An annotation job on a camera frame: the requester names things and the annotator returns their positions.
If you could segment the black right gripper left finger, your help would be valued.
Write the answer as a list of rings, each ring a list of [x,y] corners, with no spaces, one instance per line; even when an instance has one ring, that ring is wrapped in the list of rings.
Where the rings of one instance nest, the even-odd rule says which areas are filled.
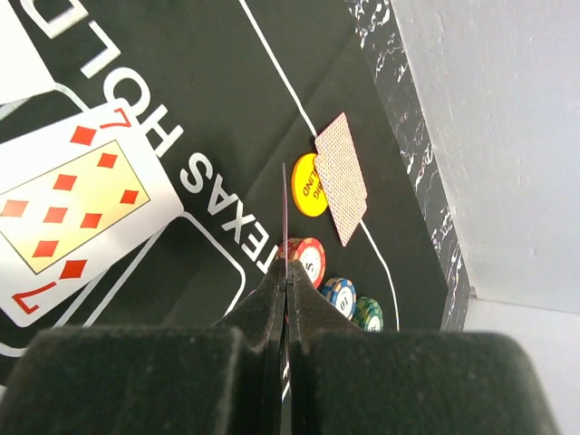
[[[41,331],[1,400],[4,434],[277,434],[285,265],[208,328]]]

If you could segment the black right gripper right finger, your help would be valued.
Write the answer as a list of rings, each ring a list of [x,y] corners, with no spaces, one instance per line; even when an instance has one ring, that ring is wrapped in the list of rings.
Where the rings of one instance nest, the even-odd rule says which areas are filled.
[[[556,434],[534,366],[497,333],[366,333],[287,267],[295,434]]]

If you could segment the green chips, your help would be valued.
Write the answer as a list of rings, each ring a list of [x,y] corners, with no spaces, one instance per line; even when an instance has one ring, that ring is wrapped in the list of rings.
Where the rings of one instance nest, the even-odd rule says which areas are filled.
[[[380,304],[373,298],[361,296],[355,303],[352,322],[365,332],[381,332],[383,313]]]

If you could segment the blue chips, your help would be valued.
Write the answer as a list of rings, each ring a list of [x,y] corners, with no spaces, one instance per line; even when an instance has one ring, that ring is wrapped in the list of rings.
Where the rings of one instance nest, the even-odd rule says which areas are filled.
[[[328,279],[323,286],[322,295],[344,317],[348,320],[352,319],[357,295],[351,280],[343,277]]]

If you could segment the red chips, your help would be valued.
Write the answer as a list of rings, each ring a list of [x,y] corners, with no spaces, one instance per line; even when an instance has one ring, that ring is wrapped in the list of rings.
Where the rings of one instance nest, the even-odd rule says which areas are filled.
[[[323,244],[314,237],[297,238],[287,240],[287,248],[279,247],[275,253],[275,260],[285,258],[288,260],[288,281],[293,278],[291,264],[299,261],[313,286],[317,289],[323,281],[326,256]]]

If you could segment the yellow round dealer button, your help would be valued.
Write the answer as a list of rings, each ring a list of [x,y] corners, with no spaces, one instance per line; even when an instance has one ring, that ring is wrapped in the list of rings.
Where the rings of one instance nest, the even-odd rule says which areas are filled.
[[[294,203],[305,216],[316,218],[328,208],[322,181],[319,178],[315,159],[316,153],[307,153],[295,163],[291,176]]]

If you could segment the red back card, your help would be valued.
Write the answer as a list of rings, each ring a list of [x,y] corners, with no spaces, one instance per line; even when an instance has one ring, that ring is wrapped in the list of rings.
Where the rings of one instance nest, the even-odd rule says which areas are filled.
[[[288,356],[288,331],[287,331],[287,286],[288,286],[288,194],[287,194],[287,176],[286,164],[282,163],[282,237],[283,237],[283,259],[285,266],[285,308],[283,312],[283,370],[282,370],[282,396],[281,402],[285,401],[285,397],[290,389],[289,381],[289,356]]]
[[[367,189],[346,114],[342,112],[314,140],[315,166],[343,247],[367,211]]]

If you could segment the seven of diamonds card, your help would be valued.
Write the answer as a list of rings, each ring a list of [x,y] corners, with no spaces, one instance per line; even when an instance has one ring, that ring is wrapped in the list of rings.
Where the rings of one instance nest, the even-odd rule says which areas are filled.
[[[124,100],[1,146],[1,308],[26,327],[183,206]]]

